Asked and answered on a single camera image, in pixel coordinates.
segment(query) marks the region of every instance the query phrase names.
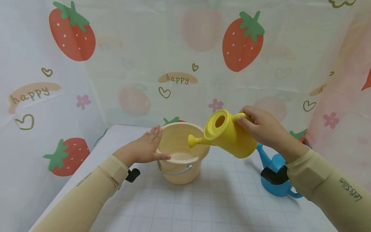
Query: pink flower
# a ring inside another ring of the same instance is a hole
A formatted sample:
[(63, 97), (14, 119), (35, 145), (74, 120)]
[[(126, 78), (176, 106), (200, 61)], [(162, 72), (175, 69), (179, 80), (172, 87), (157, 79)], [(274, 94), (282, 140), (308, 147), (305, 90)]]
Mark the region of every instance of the pink flower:
[(330, 125), (331, 129), (334, 129), (336, 124), (339, 123), (339, 118), (336, 117), (335, 112), (332, 112), (330, 115), (324, 114), (324, 119), (326, 120), (324, 127)]
[(90, 100), (89, 100), (89, 96), (88, 95), (83, 95), (83, 96), (80, 96), (80, 95), (77, 95), (77, 104), (76, 104), (76, 107), (79, 108), (81, 107), (82, 110), (85, 110), (85, 105), (89, 105), (90, 103), (92, 103)]
[(209, 108), (213, 108), (213, 113), (215, 113), (215, 111), (223, 109), (223, 104), (222, 101), (218, 101), (214, 98), (213, 103), (209, 104)]

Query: bucket handle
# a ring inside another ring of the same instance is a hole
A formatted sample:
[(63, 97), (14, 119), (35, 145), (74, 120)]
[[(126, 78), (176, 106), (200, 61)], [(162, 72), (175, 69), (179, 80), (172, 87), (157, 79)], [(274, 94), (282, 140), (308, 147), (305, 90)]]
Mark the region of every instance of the bucket handle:
[(166, 173), (166, 172), (162, 171), (162, 169), (161, 169), (161, 163), (160, 163), (159, 160), (157, 161), (157, 165), (158, 165), (158, 169), (159, 169), (162, 173), (164, 173), (164, 174), (166, 174), (166, 175), (169, 175), (169, 176), (178, 176), (178, 175), (181, 175), (181, 174), (183, 174), (183, 173), (185, 173), (185, 172), (187, 172), (187, 171), (189, 171), (189, 170), (191, 170), (191, 169), (193, 168), (193, 166), (190, 164), (186, 169), (184, 169), (184, 170), (181, 171), (181, 172), (169, 174), (169, 173)]

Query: beige arm sleeve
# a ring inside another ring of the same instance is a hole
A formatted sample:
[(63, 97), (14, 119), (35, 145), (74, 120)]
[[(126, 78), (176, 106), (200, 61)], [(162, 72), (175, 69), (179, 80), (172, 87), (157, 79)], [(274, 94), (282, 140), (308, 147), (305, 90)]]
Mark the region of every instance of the beige arm sleeve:
[(33, 232), (88, 232), (104, 203), (120, 189), (127, 176), (128, 168), (109, 156), (77, 183)]
[(315, 203), (339, 232), (371, 232), (371, 193), (310, 149), (287, 164), (296, 191)]

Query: person's right hand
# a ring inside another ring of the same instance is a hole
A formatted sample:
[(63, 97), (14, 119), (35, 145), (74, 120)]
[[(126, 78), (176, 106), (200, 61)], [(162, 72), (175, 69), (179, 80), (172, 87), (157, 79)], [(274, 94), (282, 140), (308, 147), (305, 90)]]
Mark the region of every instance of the person's right hand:
[(259, 143), (278, 151), (288, 163), (306, 154), (308, 148), (290, 135), (285, 128), (265, 110), (252, 106), (243, 107), (243, 112), (251, 117), (254, 123), (238, 117), (238, 122), (246, 129)]

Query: strawberry leaves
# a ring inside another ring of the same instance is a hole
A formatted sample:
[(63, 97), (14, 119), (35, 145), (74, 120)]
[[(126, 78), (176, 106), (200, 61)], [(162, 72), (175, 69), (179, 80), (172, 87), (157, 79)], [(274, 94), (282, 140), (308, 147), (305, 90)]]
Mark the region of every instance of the strawberry leaves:
[(175, 117), (175, 118), (173, 118), (170, 121), (168, 121), (166, 118), (164, 118), (165, 125), (170, 124), (170, 123), (173, 123), (173, 122), (177, 122), (178, 120), (179, 120), (179, 117)]
[(240, 12), (240, 17), (243, 19), (240, 28), (247, 28), (244, 35), (245, 37), (251, 35), (254, 42), (257, 41), (257, 35), (263, 35), (265, 33), (263, 27), (257, 22), (259, 15), (260, 11), (257, 11), (253, 18), (244, 11)]
[(52, 171), (56, 167), (62, 168), (63, 167), (63, 159), (68, 156), (67, 152), (63, 152), (68, 148), (68, 145), (63, 145), (63, 139), (58, 142), (57, 149), (55, 150), (54, 154), (46, 154), (43, 158), (50, 159), (50, 163), (48, 166), (49, 171)]
[(89, 25), (90, 23), (81, 14), (76, 12), (75, 3), (73, 1), (71, 1), (71, 8), (66, 7), (65, 5), (56, 1), (53, 2), (53, 5), (62, 11), (60, 15), (62, 19), (69, 18), (71, 27), (75, 27), (77, 24), (83, 32), (86, 32), (84, 25)]
[(305, 130), (303, 130), (303, 131), (301, 131), (297, 134), (295, 134), (293, 131), (290, 131), (290, 135), (292, 135), (295, 139), (300, 141), (301, 138), (305, 137), (305, 133), (306, 133), (307, 130), (308, 129), (305, 129)]

